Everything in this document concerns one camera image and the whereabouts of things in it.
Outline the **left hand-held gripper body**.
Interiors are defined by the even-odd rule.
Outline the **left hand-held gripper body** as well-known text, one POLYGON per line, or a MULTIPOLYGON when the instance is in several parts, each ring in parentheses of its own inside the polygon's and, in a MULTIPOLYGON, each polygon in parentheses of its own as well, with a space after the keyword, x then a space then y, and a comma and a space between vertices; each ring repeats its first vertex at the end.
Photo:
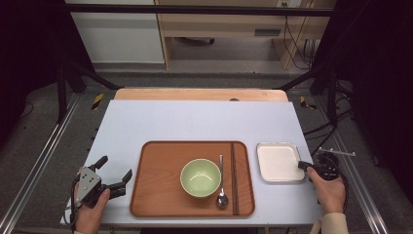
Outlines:
POLYGON ((126 195, 126 181, 114 184, 104 184, 101 177, 96 173, 97 167, 84 167, 79 176, 78 189, 76 192, 75 204, 77 207, 86 206, 93 208, 100 195, 106 189, 110 190, 109 199, 126 195))

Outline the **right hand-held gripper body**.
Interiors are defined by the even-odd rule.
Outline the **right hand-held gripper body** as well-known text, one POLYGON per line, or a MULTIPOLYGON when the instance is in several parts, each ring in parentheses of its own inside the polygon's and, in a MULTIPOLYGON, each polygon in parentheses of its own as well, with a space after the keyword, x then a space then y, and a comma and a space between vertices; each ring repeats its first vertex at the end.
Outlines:
POLYGON ((323 149, 320 147, 316 152, 317 172, 324 180, 334 180, 340 176, 338 156, 355 157, 355 152, 349 153, 335 150, 333 148, 323 149))

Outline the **white square plate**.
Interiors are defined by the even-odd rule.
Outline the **white square plate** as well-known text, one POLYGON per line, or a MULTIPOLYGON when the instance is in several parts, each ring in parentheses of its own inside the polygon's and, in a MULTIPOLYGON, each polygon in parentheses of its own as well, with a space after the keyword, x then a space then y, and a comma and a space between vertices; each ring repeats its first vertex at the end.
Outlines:
POLYGON ((305 173, 298 168, 301 160, 297 147, 290 142, 260 142, 256 147, 259 171, 267 182, 302 181, 305 173))

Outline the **brown wooden tray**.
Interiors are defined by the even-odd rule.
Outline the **brown wooden tray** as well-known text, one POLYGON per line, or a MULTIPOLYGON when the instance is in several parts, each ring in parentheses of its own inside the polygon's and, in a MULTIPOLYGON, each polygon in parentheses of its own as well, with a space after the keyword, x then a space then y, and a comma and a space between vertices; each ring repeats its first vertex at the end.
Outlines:
POLYGON ((246 146, 240 141, 149 141, 141 150, 131 195, 130 212, 136 217, 248 217, 255 200, 246 146), (233 215, 231 143, 235 144, 239 215, 233 215), (188 195, 180 184, 182 168, 195 159, 209 159, 219 166, 223 156, 224 192, 229 205, 221 210, 217 195, 188 195))

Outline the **green bowl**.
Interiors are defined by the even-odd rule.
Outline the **green bowl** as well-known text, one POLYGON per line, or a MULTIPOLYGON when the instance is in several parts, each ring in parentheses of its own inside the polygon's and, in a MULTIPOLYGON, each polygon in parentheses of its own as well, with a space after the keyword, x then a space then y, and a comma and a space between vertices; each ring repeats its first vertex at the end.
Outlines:
POLYGON ((195 198, 212 195, 221 185, 221 172, 209 159, 195 159, 181 170, 180 184, 183 190, 195 198))

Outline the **metal spoon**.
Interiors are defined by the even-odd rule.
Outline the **metal spoon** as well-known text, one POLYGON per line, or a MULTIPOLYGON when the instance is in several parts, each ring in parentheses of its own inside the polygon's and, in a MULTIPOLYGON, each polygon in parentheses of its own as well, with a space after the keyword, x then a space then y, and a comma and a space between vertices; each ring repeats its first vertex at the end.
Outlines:
POLYGON ((224 170, 223 170, 223 156, 222 155, 219 156, 219 170, 220 170, 220 178, 221 178, 220 193, 217 196, 216 204, 217 204, 219 209, 224 210, 227 207, 228 203, 229 203, 229 199, 228 199, 227 195, 224 192, 224 186, 223 186, 224 170))

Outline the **person's right hand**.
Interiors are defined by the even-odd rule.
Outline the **person's right hand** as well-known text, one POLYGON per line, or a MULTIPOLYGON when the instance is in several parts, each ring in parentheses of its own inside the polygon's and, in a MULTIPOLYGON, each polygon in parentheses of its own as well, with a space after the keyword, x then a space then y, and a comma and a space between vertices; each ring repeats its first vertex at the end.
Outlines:
POLYGON ((316 188, 317 197, 324 215, 344 212, 346 187, 341 177, 325 180, 313 168, 307 169, 309 178, 316 188))

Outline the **person's left hand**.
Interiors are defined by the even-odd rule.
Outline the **person's left hand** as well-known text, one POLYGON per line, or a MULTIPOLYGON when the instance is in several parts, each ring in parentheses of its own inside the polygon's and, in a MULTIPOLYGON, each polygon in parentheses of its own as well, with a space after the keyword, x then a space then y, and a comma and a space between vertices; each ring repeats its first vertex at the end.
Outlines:
POLYGON ((93 208, 81 207, 77 213, 75 230, 84 234, 97 234, 109 197, 110 190, 105 189, 93 208))

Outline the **yellow black tape strip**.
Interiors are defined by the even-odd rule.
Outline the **yellow black tape strip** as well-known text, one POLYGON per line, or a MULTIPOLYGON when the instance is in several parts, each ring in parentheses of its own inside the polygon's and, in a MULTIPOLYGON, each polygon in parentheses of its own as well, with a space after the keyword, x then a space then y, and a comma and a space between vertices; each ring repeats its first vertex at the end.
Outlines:
POLYGON ((314 104, 308 104, 308 103, 306 102, 305 98, 302 97, 302 96, 300 97, 300 106, 306 107, 306 108, 309 108, 309 109, 318 109, 316 105, 314 105, 314 104))
POLYGON ((96 110, 96 109, 98 108, 98 106, 99 106, 99 104, 100 104, 103 96, 104 96, 104 94, 98 94, 98 95, 96 95, 91 110, 96 110))

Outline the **black metal stand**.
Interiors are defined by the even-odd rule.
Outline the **black metal stand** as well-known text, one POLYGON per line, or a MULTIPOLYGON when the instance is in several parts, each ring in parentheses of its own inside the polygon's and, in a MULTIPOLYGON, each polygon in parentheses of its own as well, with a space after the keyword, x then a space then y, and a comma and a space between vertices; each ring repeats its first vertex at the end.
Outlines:
POLYGON ((280 86, 279 90, 288 91, 310 78, 314 78, 310 87, 310 93, 313 96, 318 96, 324 89, 327 89, 327 118, 330 124, 336 127, 338 123, 335 104, 337 77, 331 64, 324 63, 314 66, 310 71, 280 86))
POLYGON ((66 116, 67 110, 67 97, 66 97, 66 84, 69 84, 71 89, 75 93, 82 93, 86 90, 86 84, 82 80, 82 77, 86 76, 103 87, 117 91, 121 89, 121 86, 115 85, 108 80, 97 75, 94 71, 87 69, 85 66, 76 62, 63 62, 57 70, 57 96, 58 96, 58 117, 57 122, 61 123, 66 116))

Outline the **black curtain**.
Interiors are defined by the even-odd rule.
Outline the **black curtain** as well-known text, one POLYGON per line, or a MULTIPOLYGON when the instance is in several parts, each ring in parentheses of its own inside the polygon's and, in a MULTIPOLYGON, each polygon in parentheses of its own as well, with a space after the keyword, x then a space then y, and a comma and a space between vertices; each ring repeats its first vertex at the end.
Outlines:
POLYGON ((413 0, 337 0, 316 63, 353 85, 374 154, 413 203, 413 0))
POLYGON ((94 69, 70 13, 45 9, 65 0, 0 0, 0 145, 25 108, 27 95, 57 81, 68 59, 94 69))

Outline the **light wooden table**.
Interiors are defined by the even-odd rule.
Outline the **light wooden table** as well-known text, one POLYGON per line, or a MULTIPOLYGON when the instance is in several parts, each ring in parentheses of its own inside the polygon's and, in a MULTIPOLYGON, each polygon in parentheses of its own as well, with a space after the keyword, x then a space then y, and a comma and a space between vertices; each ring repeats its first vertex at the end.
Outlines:
POLYGON ((199 88, 123 88, 116 92, 114 99, 288 101, 282 90, 199 88))

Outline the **light wooden desk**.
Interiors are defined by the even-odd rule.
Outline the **light wooden desk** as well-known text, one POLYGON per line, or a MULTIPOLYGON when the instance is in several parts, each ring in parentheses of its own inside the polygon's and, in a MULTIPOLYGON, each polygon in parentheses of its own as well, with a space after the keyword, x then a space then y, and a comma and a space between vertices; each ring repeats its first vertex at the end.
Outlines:
MULTIPOLYGON (((240 6, 333 9, 337 0, 154 0, 157 5, 240 6)), ((162 35, 167 38, 267 37, 273 40, 282 68, 293 64, 293 57, 306 39, 319 40, 328 17, 284 17, 244 15, 159 14, 162 35)))

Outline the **black horizontal metal bar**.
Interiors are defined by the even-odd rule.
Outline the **black horizontal metal bar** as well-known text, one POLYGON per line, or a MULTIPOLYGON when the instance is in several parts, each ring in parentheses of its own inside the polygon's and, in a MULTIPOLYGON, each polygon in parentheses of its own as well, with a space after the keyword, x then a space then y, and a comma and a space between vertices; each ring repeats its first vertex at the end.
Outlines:
POLYGON ((183 6, 183 5, 108 5, 66 4, 69 12, 125 13, 125 14, 188 14, 188 15, 246 15, 246 16, 295 16, 331 17, 336 11, 313 8, 264 8, 235 6, 183 6))

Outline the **aluminium floor rail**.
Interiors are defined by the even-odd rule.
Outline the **aluminium floor rail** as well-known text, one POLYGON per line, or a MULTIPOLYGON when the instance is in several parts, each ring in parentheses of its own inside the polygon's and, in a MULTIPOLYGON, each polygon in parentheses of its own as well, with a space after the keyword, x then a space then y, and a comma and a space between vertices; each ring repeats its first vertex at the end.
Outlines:
POLYGON ((380 214, 366 181, 357 167, 358 152, 345 143, 342 131, 352 118, 351 107, 344 97, 339 97, 332 104, 339 115, 338 124, 329 140, 320 147, 322 151, 331 151, 340 162, 340 169, 347 177, 350 198, 346 208, 347 222, 351 234, 390 234, 390 229, 380 214))
POLYGON ((12 205, 8 208, 4 217, 0 220, 0 234, 11 234, 14 230, 22 211, 24 210, 38 181, 40 180, 43 171, 45 171, 58 143, 60 142, 60 139, 65 132, 80 99, 80 94, 73 94, 71 96, 71 99, 66 106, 66 113, 56 124, 34 166, 21 186, 18 195, 15 197, 12 205))

